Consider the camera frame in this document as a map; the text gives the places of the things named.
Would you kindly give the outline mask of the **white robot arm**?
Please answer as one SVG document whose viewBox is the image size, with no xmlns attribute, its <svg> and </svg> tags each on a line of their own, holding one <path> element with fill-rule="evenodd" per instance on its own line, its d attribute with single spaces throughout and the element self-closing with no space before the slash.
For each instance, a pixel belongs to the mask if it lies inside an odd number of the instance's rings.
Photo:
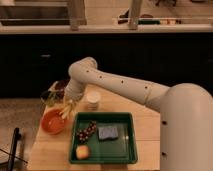
<svg viewBox="0 0 213 171">
<path fill-rule="evenodd" d="M 88 84 L 116 93 L 161 115 L 160 171 L 213 171 L 213 96 L 203 87 L 172 87 L 102 72 L 86 57 L 72 63 L 65 98 L 79 101 Z"/>
</svg>

